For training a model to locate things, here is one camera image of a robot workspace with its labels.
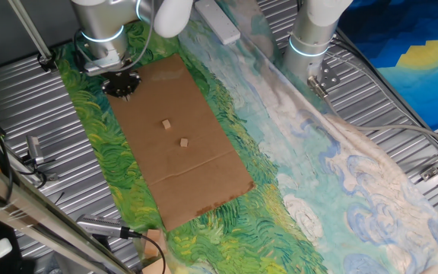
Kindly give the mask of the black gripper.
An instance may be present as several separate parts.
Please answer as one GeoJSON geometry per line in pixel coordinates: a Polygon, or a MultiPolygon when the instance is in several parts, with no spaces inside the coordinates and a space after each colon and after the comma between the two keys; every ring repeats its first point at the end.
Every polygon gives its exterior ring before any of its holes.
{"type": "Polygon", "coordinates": [[[107,72],[104,78],[106,80],[101,85],[102,92],[126,101],[131,100],[132,94],[141,83],[137,72],[107,72]]]}

